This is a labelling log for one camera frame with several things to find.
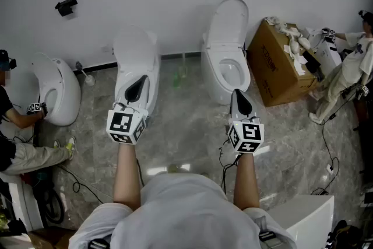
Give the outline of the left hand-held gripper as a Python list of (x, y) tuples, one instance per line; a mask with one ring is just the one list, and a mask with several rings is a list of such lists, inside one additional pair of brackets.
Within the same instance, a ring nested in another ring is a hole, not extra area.
[(147, 75), (128, 79), (118, 89), (116, 101), (107, 115), (106, 132), (112, 141), (137, 144), (147, 127), (149, 96), (150, 79)]

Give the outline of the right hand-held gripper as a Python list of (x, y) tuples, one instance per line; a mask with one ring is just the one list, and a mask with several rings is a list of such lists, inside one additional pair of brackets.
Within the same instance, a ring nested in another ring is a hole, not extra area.
[(263, 144), (264, 125), (260, 118), (255, 116), (256, 103), (248, 94), (240, 89), (234, 89), (230, 102), (228, 139), (237, 153), (254, 154)]

